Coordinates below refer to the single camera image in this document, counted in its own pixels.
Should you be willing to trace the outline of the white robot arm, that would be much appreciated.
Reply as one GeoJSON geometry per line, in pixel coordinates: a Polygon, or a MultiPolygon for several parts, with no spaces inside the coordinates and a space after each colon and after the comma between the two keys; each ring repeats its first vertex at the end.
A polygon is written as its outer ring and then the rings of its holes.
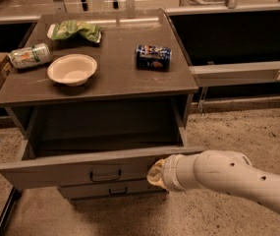
{"type": "Polygon", "coordinates": [[[236,151],[172,154],[150,167],[147,181],[172,192],[208,189],[250,200],[280,214],[280,175],[253,167],[236,151]]]}

